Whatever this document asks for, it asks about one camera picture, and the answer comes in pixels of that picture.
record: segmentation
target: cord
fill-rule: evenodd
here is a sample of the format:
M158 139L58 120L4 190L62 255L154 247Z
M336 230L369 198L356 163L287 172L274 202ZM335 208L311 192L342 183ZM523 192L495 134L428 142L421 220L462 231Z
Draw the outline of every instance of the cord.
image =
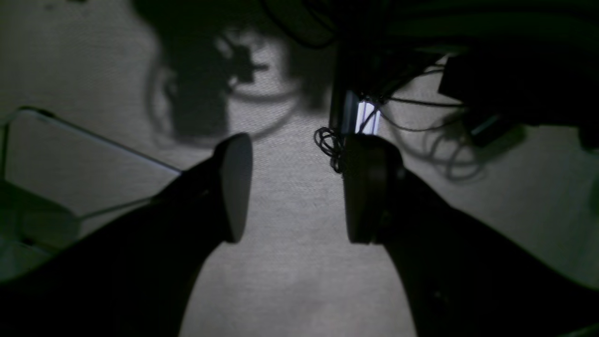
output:
M379 111L380 106L379 105L375 105L373 111L370 113L370 115L368 115L368 118L366 118L365 121L362 122L362 125L360 125L360 129L358 131L358 133L364 133L364 128L366 127L366 124L368 124L368 122L370 121L370 119L376 115L376 113Z
M446 127L448 125L455 124L455 123L457 123L457 122L459 122L459 121L462 120L462 116L460 116L460 117L458 117L458 118L456 118L456 119L454 119L452 121L446 122L446 123L441 124L441 125L436 126L436 127L431 127L431 128L426 128L426 129L413 129L413 128L407 128L407 127L402 127L401 125L398 125L391 118L387 117L387 115L385 115L382 111L380 112L380 115L387 122L389 122L389 124L391 124L393 127L398 128L399 130L403 130L403 131L407 131L407 132L411 132L411 133L421 133L421 132L426 132L426 131L432 131L432 130L441 129L441 128L444 128L444 127Z
M434 103L434 102L424 102L424 101L416 101L416 100L406 100L398 97L387 97L389 101L395 101L399 103L406 104L414 104L417 106L425 106L425 107L438 107L438 108L463 108L466 107L464 104L447 104L447 103Z
M432 74L442 74L444 72L445 72L445 69L434 69L434 70L425 71L424 73L420 74L419 76L426 76L426 75L432 75Z
M555 7L539 8L538 5L471 5L469 7L436 8L419 13L402 13L398 19L417 20L430 19L435 17L463 16L474 14L547 14L562 17L574 17L584 20L592 25L597 25L599 17L592 11L579 10L577 8Z
M329 6L322 3L322 0L306 0L306 4L314 11L328 17L329 19L331 19L331 21L333 21L333 12L331 11Z
M308 13L310 13L310 15L312 16L312 19L314 19L314 21L320 23L320 25L326 29L327 31L333 33L333 34L337 34L337 31L330 27L326 22L324 22L315 12L315 10L318 10L316 8L313 8L313 4L310 3L310 0L302 0L301 1L302 4L304 5L305 9L308 11Z
M173 172L175 174L181 174L181 173L183 173L183 171L181 171L177 167L174 167L174 166L172 166L170 164L167 164L167 163L164 163L164 162L159 161L157 159L154 159L154 158L152 158L152 157L150 157L150 156L148 156L146 154L143 154L143 153L141 153L141 152L139 152L139 151L137 151L137 150L135 150L133 148L130 148L129 146L125 146L123 144L117 143L117 142L115 142L113 140L110 140L108 138L105 138L103 136L100 136L99 134L96 134L96 133L93 133L93 132L91 132L89 130L86 130L86 129L78 126L78 125L75 125L75 124L73 124L71 122L68 122L68 121L66 121L66 120L64 120L64 119L56 116L52 112L46 111L44 109L32 107L32 106L21 106L21 107L19 107L19 109L17 109L17 112L20 113L22 110L33 110L35 113L38 113L38 114L40 114L42 116L45 116L45 117L53 120L54 122L56 122L58 124L61 124L63 127L68 127L71 130L74 130L75 132L84 135L85 137L92 138L92 139L94 139L96 141L100 141L101 143L104 143L104 144L108 144L108 145L112 146L113 148L118 148L121 151L125 151L125 152L127 152L127 153L129 153L131 155L134 155L134 156L138 157L138 158L143 158L144 160L150 161L150 162L152 162L152 163L154 163L154 164L156 164L158 166L161 166L162 168L167 169L167 170L169 170L169 171L171 171L171 172Z
M331 157L332 169L337 173L341 173L339 163L341 153L343 153L343 142L337 130L328 127L319 128L314 132L314 142L325 155Z
M4 125L2 130L2 153L0 154L0 180L6 179L7 158L8 158L8 133L10 124Z
M332 45L337 40L337 36L334 35L330 39L328 39L325 42L320 43L320 44L308 42L308 41L304 40L303 38L297 36L291 29L289 29L289 27L287 27L281 20L279 20L279 18L277 18L274 15L274 13L270 10L270 8L268 7L266 0L260 0L260 4L262 5L262 9L264 10L264 12L268 16L268 18L272 22L274 22L274 24L277 25L289 38L291 38L291 40L294 40L300 46L310 48L310 49L324 49L324 48L327 48L328 46Z

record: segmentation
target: black cable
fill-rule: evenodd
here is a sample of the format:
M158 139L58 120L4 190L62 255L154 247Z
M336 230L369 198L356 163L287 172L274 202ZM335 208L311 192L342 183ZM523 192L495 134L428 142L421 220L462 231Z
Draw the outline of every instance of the black cable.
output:
M2 154L0 154L0 180L6 179L6 169L8 160L8 133L10 132L10 122L4 125L4 130L2 131Z
M469 7L436 8L417 13L401 13L397 19L420 20L435 17L463 16L473 14L548 14L554 16L574 17L584 20L592 25L597 25L599 16L592 11L578 8L540 8L538 5L471 5Z
M124 209L124 208L127 208L127 207L136 206L136 205L142 204L142 203L150 203L151 201L152 201L152 198L144 198L144 199L139 199L139 200L135 200L135 201L130 201L128 203L124 203L124 204L120 204L120 205L117 205L117 206L108 207L108 208L101 209L101 210L96 210L94 212L82 215L82 216L78 217L77 220L79 220L79 221L87 220L89 218L93 218L93 217L96 217L98 215L102 215L102 214L114 212L116 210L120 210L120 209Z
M419 76L426 76L426 75L432 75L432 74L442 74L444 72L445 72L444 69L434 69L434 70L425 71L424 73L420 74Z
M300 46L310 49L324 49L332 45L337 40L337 36L335 35L320 44L308 42L302 39L301 37L297 36L291 29L289 29L289 27L287 27L283 22L281 22L281 20L279 20L279 18L277 18L274 15L274 13L270 10L268 5L266 4L266 0L260 0L260 4L262 5L262 9L264 10L268 18L271 19L271 21L273 21L274 24L277 25L289 38L291 38L291 40L294 40Z
M318 14L316 14L316 12L314 12L315 8L312 7L312 4L310 3L310 0L302 0L302 4L304 5L305 9L308 11L308 13L310 13L310 15L312 16L312 19L314 19L314 21L320 23L320 25L326 29L327 31L333 33L333 34L337 34L337 31L335 29L333 29L332 27L330 27L326 22L324 22L319 16Z
M77 130L78 132L81 132L81 133L87 135L88 137L91 137L93 139L99 140L99 141L101 141L103 143L110 144L111 146L114 146L115 148L119 148L119 149L121 149L121 150L123 150L125 152L128 152L128 153L130 153L132 155L135 155L137 157L144 158L145 160L151 161L154 164L162 166L165 169L168 169L170 171L176 172L178 174L181 174L183 172L182 170L180 170L177 167L174 167L174 166L172 166L170 164L167 164L167 163L159 161L159 160L157 160L155 158L152 158L152 157L150 157L150 156L148 156L146 154L143 154L143 153L141 153L141 152L139 152L137 150L134 150L133 148L130 148L129 146L117 143L114 140L110 140L108 138L105 138L104 136L100 136L97 133L93 133L93 132L91 132L89 130L86 130L86 129L78 126L78 125L75 125L75 124L73 124L71 122L67 122L66 120L64 120L64 119L56 116L52 112L46 111L44 109L32 107L32 106L21 106L21 107L19 107L18 111L21 111L21 110L33 110L33 111L35 111L35 112L37 112L37 113L39 113L39 114L41 114L41 115L43 115L45 117L48 117L48 118L50 118L50 119L58 122L59 124L62 124L62 125L65 125L67 127L70 127L71 129Z
M307 0L307 5L318 13L328 17L332 20L333 12L329 6L322 3L320 0Z
M416 101L416 100L406 100L406 99L398 98L398 97L387 97L387 100L395 101L395 102L399 102L399 103L414 104L417 106L425 106L425 107L438 107L438 108L463 108L463 107L466 107L464 104L424 102L424 101Z
M399 130L403 130L403 131L407 131L407 132L411 132L411 133L421 133L421 132L426 132L426 131L432 131L432 130L437 130L437 129L441 129L444 128L448 125L452 125L455 124L459 121L462 120L462 116L446 122L444 124L441 124L437 127L431 127L431 128L426 128L426 129L413 129L413 128L407 128L407 127L402 127L401 125L398 125L397 123L395 123L391 118L387 117L387 115L385 115L382 111L380 112L381 117L383 117L385 120L387 120L387 122L389 122L389 124L391 124L393 127L398 128Z
M322 127L314 132L314 142L325 155L331 157L331 167L341 173L340 159L343 153L343 143L339 133L332 128Z
M379 109L380 109L380 106L378 106L378 105L374 106L374 110L370 113L370 115L368 115L368 118L366 118L366 120L362 122L362 125L360 125L360 129L359 129L358 133L364 132L364 128L366 127L366 124L368 124L370 119L376 115L376 113L379 111Z

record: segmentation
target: cable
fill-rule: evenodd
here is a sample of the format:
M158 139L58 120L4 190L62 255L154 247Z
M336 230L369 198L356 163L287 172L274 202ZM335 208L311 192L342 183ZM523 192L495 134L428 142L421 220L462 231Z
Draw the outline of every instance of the cable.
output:
M317 14L316 12L314 12L314 10L317 10L315 8L313 8L312 4L310 3L310 0L302 0L302 4L304 5L305 9L308 11L308 13L310 13L310 15L312 16L312 18L314 19L314 21L320 23L320 25L326 29L327 31L333 33L333 34L337 34L337 31L333 28L331 28L326 22L324 22Z
M0 154L0 180L6 179L7 158L8 158L8 133L10 124L7 123L2 130L2 153Z
M368 124L370 119L376 115L376 113L379 111L379 109L380 109L380 106L378 106L378 105L374 106L374 109L370 113L370 115L368 115L368 118L366 118L366 120L362 122L362 125L360 125L360 129L359 129L358 133L364 133L364 128L366 127L366 124Z
M117 205L117 206L112 206L112 207L108 207L108 208L105 208L105 209L96 210L94 212L91 212L91 213L88 213L88 214L85 214L85 215L82 215L82 216L78 217L77 220L79 220L79 221L87 220L89 218L94 218L94 217L96 217L98 215L102 215L102 214L114 212L116 210L124 209L124 208L127 208L127 207L133 207L133 206L136 206L138 204L150 203L150 202L152 202L152 200L153 200L152 198L143 198L143 199L138 199L138 200L130 201L128 203L120 204L120 205Z
M332 20L333 12L329 8L329 6L323 4L321 0L306 0L306 3L304 5L308 5L314 11Z
M440 128L444 128L448 125L452 125L455 124L459 121L462 120L462 116L460 116L459 118L454 119L453 121L449 121L446 122L444 124L441 124L437 127L431 127L431 128L426 128L426 129L413 129L413 128L407 128L407 127L402 127L401 125L398 125L397 123L395 123L391 118L387 117L387 115L385 115L382 111L380 112L380 115L387 120L387 122L389 122L389 124L391 124L393 127L398 128L399 130L403 130L403 131L407 131L407 132L411 132L411 133L421 133L421 132L426 132L426 131L432 131L432 130L437 130Z
M443 74L444 72L445 72L444 69L435 69L435 70L425 71L424 73L420 74L419 76L426 76L426 75L432 75L432 74Z
M326 142L328 139L332 141L331 144ZM341 142L339 133L332 128L319 128L314 132L314 142L325 155L331 157L332 169L337 173L341 173L339 162L341 153L343 153L343 143Z
M117 143L114 140L110 140L108 138L105 138L104 136L100 136L99 134L93 133L93 132L91 132L89 130L86 130L86 129L78 126L78 125L75 125L75 124L73 124L71 122L67 122L66 120L64 120L64 119L56 116L52 112L46 111L44 109L32 107L32 106L21 106L21 107L19 107L19 109L17 111L21 112L22 110L32 110L35 113L38 113L38 114L40 114L42 116L45 116L45 117L49 118L50 120L52 120L53 122L58 123L59 125L61 125L63 127L68 127L69 129L74 130L75 132L77 132L79 134L85 135L86 137L92 138L92 139L94 139L96 141L100 141L101 143L108 144L109 146L112 146L113 148L120 149L121 151L125 151L125 152L127 152L127 153L129 153L131 155L136 156L136 157L142 158L142 159L144 159L146 161L149 161L149 162L154 163L154 164L156 164L158 166L161 166L161 167L163 167L163 168L165 168L165 169L167 169L167 170L169 170L169 171L171 171L173 173L176 173L176 174L183 173L183 171L180 170L177 167L174 167L174 166L172 166L170 164L167 164L167 163L159 161L159 160L157 160L155 158L152 158L152 157L150 157L150 156L148 156L146 154L143 154L143 153L141 153L141 152L139 152L139 151L137 151L137 150L135 150L133 148L130 148L129 146Z
M416 101L416 100L406 100L398 97L387 97L389 101L395 101L399 103L406 104L414 104L417 106L425 106L425 107L438 107L438 108L463 108L466 107L464 104L447 104L447 103L434 103L434 102L424 102L424 101Z
M294 40L300 46L310 49L324 49L332 45L337 40L337 36L334 35L330 39L320 44L308 42L302 39L301 37L297 36L291 29L289 29L289 27L287 27L283 22L281 22L281 20L279 20L279 18L277 18L274 15L274 13L270 10L268 5L266 4L266 0L260 0L260 4L262 5L262 9L264 10L268 18L271 19L271 21L274 22L274 24L277 25L289 38L291 38L291 40Z
M463 16L473 14L548 14L562 17L574 17L584 20L592 25L597 25L599 17L592 11L585 11L577 8L555 7L539 8L538 5L471 5L469 7L436 8L419 13L402 13L397 19L402 20L420 20L435 17Z

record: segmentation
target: wire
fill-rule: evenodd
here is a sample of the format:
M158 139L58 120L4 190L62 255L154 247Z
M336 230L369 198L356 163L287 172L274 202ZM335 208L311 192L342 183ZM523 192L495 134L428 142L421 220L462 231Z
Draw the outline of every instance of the wire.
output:
M360 125L360 129L359 129L358 133L364 133L364 128L366 127L366 124L368 124L370 119L376 115L376 113L379 111L379 109L380 109L380 106L378 106L378 105L374 106L374 109L370 113L370 115L368 115L368 118L366 118L366 120L362 122L362 125Z
M426 76L426 75L432 75L432 74L443 74L444 72L445 72L444 69L435 69L435 70L425 71L424 73L420 74L419 76Z
M131 155L134 155L136 157L139 157L139 158L142 158L142 159L144 159L146 161L154 163L154 164L156 164L158 166L161 166L161 167L163 167L163 168L165 168L165 169L167 169L167 170L169 170L169 171L171 171L173 173L176 173L176 174L183 173L183 171L181 171L177 167L174 167L174 166L172 166L170 164L167 164L167 163L164 163L164 162L159 161L157 159L154 159L154 158L152 158L152 157L150 157L150 156L148 156L146 154L143 154L143 153L141 153L141 152L139 152L139 151L137 151L137 150L135 150L133 148L130 148L129 146L117 143L114 140L110 140L108 138L105 138L104 136L100 136L97 133L93 133L93 132L91 132L89 130L86 130L86 129L78 126L78 125L75 125L75 124L73 124L71 122L67 122L66 120L64 120L64 119L56 116L52 112L46 111L44 109L32 107L32 106L21 106L17 111L20 113L22 110L32 110L35 113L38 113L38 114L40 114L42 116L45 116L45 117L51 119L52 121L54 121L55 123L60 124L63 127L67 127L67 128L69 128L71 130L74 130L75 132L77 132L79 134L85 135L86 137L92 138L92 139L94 139L96 141L100 141L101 143L104 143L104 144L108 144L109 146L112 146L113 148L120 149L121 151L125 151L125 152L127 152L127 153L129 153Z
M337 34L337 31L330 27L326 22L324 22L319 16L318 14L316 14L315 10L317 10L316 8L313 8L313 4L310 3L310 0L302 0L302 4L304 5L305 9L308 11L308 13L310 13L310 15L312 16L312 18L314 19L314 21L320 23L320 25L326 29L327 31L333 33L333 34Z
M337 173L341 173L339 163L343 153L343 143L337 130L328 127L319 128L314 132L314 142L325 155L331 157L332 169Z
M7 158L8 158L8 133L10 124L6 124L2 130L2 153L0 154L0 180L6 179Z
M325 42L320 43L320 44L308 42L308 41L304 40L303 38L297 36L291 29L289 29L289 27L287 27L281 20L279 20L279 18L277 18L274 15L274 13L270 10L270 8L268 7L266 0L260 0L260 4L262 5L262 9L264 10L264 12L268 16L268 18L272 22L274 22L274 24L277 25L289 38L291 38L291 40L294 40L300 46L310 48L310 49L324 49L324 48L327 48L328 46L332 45L337 40L337 36L334 35L330 39L328 39Z
M469 7L436 8L420 13L402 13L397 19L417 20L435 17L464 16L473 14L548 14L562 17L574 17L597 25L599 17L593 11L577 8L540 8L538 5L471 5Z
M438 108L463 108L466 107L464 104L447 104L447 103L434 103L434 102L424 102L424 101L416 101L416 100L406 100L398 97L387 97L389 101L395 101L399 103L406 104L414 104L417 106L425 106L425 107L438 107Z
M331 11L331 8L323 4L321 0L306 0L306 4L316 12L332 20L331 17L333 16L333 12Z
M139 204L143 204L143 203L150 203L152 202L152 198L143 198L143 199L138 199L138 200L134 200L134 201L130 201L128 203L124 203L124 204L120 204L117 206L112 206L112 207L108 207L105 209L101 209L101 210L96 210L94 212L82 215L80 217L77 218L77 220L79 221L83 221L83 220L87 220L89 218L94 218L98 215L102 215L102 214L106 214L106 213L110 213L110 212L114 212L117 210L121 210L127 207L133 207Z
M422 133L422 132L426 132L426 131L432 131L432 130L441 129L441 128L444 128L444 127L446 127L448 125L455 124L455 123L457 123L457 122L459 122L459 121L462 120L462 116L460 116L460 117L458 117L458 118L456 118L456 119L454 119L452 121L446 122L446 123L441 124L441 125L436 126L436 127L431 127L431 128L426 128L426 129L413 129L413 128L402 127L401 125L395 123L391 118L387 117L387 115L385 115L382 111L380 112L380 115L385 120L387 120L387 122L389 122L389 124L391 124L393 127L398 128L399 130L403 130L403 131L407 131L407 132L411 132L411 133Z

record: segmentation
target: floor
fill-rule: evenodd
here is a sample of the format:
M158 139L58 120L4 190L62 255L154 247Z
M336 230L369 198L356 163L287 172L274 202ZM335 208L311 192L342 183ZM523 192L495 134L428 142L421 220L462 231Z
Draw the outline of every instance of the floor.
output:
M128 208L86 215L150 197L176 174L14 115L18 107L51 111L178 169L248 132L246 234L208 260L180 335L414 336L382 247L347 241L341 179L312 140L328 122L334 50L290 42L253 2L222 2L155 12L151 1L0 0L0 119L14 118L6 181L47 202L42 218L84 218L53 241L66 245ZM165 26L165 16L181 24ZM436 94L439 80L417 79L397 95L449 101ZM402 104L385 112L413 128L453 113ZM453 206L599 288L599 157L580 149L576 130L522 127L485 149L459 125L415 134L381 121L380 134ZM2 211L3 221L11 216ZM29 231L45 237L33 223Z

